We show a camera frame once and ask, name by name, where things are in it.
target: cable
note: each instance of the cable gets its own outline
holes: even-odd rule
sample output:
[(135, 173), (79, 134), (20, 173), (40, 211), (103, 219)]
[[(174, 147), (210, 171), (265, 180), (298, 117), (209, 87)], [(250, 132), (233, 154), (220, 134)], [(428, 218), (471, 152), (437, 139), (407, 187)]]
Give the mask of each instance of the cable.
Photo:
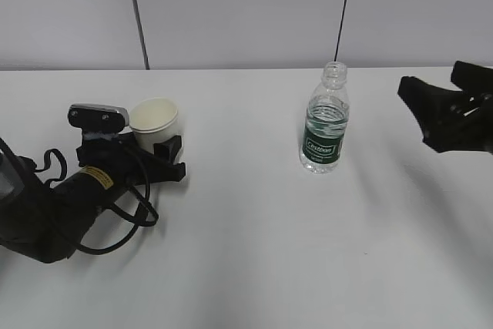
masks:
[(334, 62), (337, 62), (337, 55), (339, 54), (340, 36), (342, 34), (342, 27), (344, 25), (344, 16), (346, 15), (346, 5), (347, 5), (347, 0), (344, 0), (344, 5), (342, 7), (342, 15), (340, 15), (339, 35), (337, 36), (337, 45), (336, 45), (336, 52), (334, 54)]
[(54, 181), (56, 182), (63, 181), (67, 177), (67, 161), (63, 156), (62, 152), (60, 152), (56, 148), (48, 149), (45, 152), (45, 155), (43, 156), (43, 161), (45, 163), (45, 166), (42, 169), (35, 169), (34, 172), (42, 173), (47, 169), (49, 169), (52, 166), (52, 157), (51, 157), (52, 154), (55, 155), (56, 159), (60, 162), (60, 176), (57, 178), (46, 180), (45, 185), (47, 186), (51, 186)]
[[(142, 160), (139, 158), (139, 156), (135, 153), (132, 147), (127, 147), (125, 146), (122, 142), (120, 144), (123, 145), (123, 150), (125, 150), (130, 156), (133, 157), (133, 159), (137, 162), (137, 165), (139, 166), (142, 175), (144, 177), (144, 183), (146, 187), (146, 194), (150, 194), (150, 181), (149, 177), (147, 175), (147, 170), (146, 167), (144, 166), (144, 163)], [(142, 221), (141, 219), (137, 219), (136, 216), (132, 216), (129, 213), (125, 212), (122, 210), (120, 207), (117, 205), (109, 204), (108, 208), (116, 213), (118, 216), (122, 217), (124, 220), (129, 221), (130, 223), (134, 223), (135, 225), (139, 225), (140, 227), (153, 227), (156, 225), (157, 220), (159, 219), (159, 214), (157, 213), (156, 209), (153, 207), (153, 205), (149, 202), (149, 197), (148, 196), (142, 196), (141, 193), (134, 187), (130, 186), (129, 187), (129, 192), (139, 201), (140, 206), (144, 206), (151, 215), (153, 215), (154, 220), (147, 221), (144, 220)]]

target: white wall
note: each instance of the white wall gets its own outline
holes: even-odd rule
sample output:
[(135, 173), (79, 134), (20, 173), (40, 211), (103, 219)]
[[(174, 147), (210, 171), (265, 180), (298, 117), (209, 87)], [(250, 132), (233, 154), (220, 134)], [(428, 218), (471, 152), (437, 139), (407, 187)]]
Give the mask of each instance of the white wall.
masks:
[(0, 0), (0, 69), (143, 69), (132, 0)]
[(492, 0), (349, 0), (346, 16), (349, 65), (493, 65)]
[[(343, 0), (138, 0), (151, 69), (321, 67)], [(131, 0), (0, 0), (0, 69), (142, 69)], [(349, 0), (350, 66), (493, 65), (491, 0)]]
[(138, 0), (151, 69), (322, 66), (343, 0)]

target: water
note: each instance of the water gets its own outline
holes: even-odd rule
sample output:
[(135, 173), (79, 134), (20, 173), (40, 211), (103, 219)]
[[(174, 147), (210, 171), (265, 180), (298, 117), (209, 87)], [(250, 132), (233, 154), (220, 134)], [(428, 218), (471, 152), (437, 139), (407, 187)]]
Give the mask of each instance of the water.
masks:
[[(320, 138), (319, 141), (338, 143), (346, 130), (348, 116), (349, 105), (342, 100), (335, 96), (315, 96), (308, 103), (305, 126), (307, 130)], [(315, 163), (310, 160), (303, 152), (303, 144), (300, 149), (300, 160), (308, 170), (313, 173), (328, 173), (337, 166), (338, 160), (328, 164)], [(342, 143), (337, 146), (338, 152), (340, 152), (341, 145)]]

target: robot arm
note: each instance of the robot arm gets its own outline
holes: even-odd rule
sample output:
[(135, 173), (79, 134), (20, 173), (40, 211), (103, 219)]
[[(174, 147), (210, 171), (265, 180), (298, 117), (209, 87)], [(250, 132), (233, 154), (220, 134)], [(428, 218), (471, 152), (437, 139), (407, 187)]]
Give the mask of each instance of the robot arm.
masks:
[(493, 69), (456, 62), (451, 81), (461, 91), (403, 77), (398, 95), (413, 112), (423, 143), (438, 153), (451, 150), (493, 153)]
[[(139, 227), (157, 222), (159, 215), (149, 201), (150, 184), (185, 176), (185, 164), (174, 163), (181, 137), (155, 144), (155, 154), (148, 153), (137, 146), (132, 133), (119, 134), (128, 125), (122, 108), (73, 105), (69, 122), (82, 129), (82, 145), (77, 149), (82, 168), (54, 188), (49, 184), (66, 175), (65, 160), (57, 149), (46, 152), (45, 167), (37, 170), (34, 161), (16, 156), (0, 139), (0, 244), (44, 263), (68, 258), (76, 250), (100, 255), (120, 248)], [(59, 158), (62, 174), (42, 183), (35, 173), (49, 168), (51, 154)], [(138, 185), (146, 186), (144, 195)], [(134, 215), (115, 205), (127, 191), (139, 201)], [(133, 223), (133, 228), (110, 247), (97, 250), (82, 245), (105, 210)]]

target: yellow label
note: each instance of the yellow label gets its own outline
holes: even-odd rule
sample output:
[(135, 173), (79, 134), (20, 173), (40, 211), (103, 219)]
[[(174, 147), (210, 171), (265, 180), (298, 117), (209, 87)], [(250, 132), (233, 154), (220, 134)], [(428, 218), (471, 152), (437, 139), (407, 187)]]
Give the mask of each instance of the yellow label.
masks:
[(94, 179), (98, 180), (102, 187), (105, 188), (105, 190), (108, 190), (114, 184), (113, 180), (111, 180), (111, 177), (109, 177), (107, 173), (105, 173), (101, 169), (98, 169), (97, 167), (86, 166), (83, 167), (82, 170), (80, 170), (79, 172), (86, 173), (87, 175), (92, 176)]

